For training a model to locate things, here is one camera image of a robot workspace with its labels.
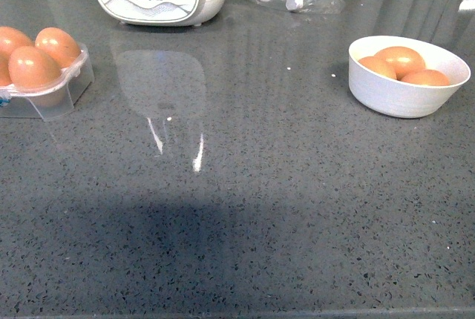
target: speckled countertop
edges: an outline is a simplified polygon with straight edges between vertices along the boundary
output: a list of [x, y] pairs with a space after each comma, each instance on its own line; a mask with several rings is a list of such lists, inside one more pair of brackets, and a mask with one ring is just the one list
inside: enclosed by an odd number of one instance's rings
[[0, 119], [0, 316], [472, 318], [475, 83], [384, 116], [350, 93], [347, 48], [408, 36], [473, 67], [474, 13], [345, 1], [227, 0], [167, 29], [0, 0], [1, 25], [85, 43], [96, 77], [62, 119]]

